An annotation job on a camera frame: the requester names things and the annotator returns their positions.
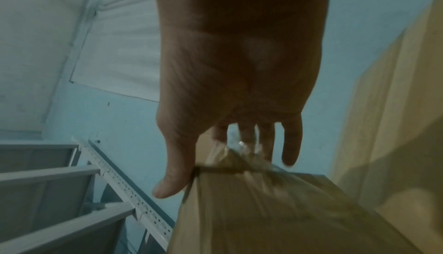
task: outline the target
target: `brown cardboard box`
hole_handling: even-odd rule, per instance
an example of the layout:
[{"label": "brown cardboard box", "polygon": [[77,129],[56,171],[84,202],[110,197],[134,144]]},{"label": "brown cardboard box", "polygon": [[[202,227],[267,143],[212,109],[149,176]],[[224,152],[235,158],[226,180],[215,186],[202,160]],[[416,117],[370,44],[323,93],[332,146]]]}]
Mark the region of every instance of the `brown cardboard box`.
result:
[{"label": "brown cardboard box", "polygon": [[169,254],[420,253],[324,176],[214,155],[185,193]]},{"label": "brown cardboard box", "polygon": [[424,253],[443,253],[443,0],[357,82],[332,180]]}]

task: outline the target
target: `white fabric sheet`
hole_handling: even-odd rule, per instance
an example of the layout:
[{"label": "white fabric sheet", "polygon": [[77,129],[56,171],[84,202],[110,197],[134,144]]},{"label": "white fabric sheet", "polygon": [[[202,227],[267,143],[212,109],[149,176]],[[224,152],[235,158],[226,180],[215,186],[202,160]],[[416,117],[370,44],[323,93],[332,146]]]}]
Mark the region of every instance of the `white fabric sheet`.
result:
[{"label": "white fabric sheet", "polygon": [[100,0],[71,81],[158,101],[159,62],[155,0]]}]

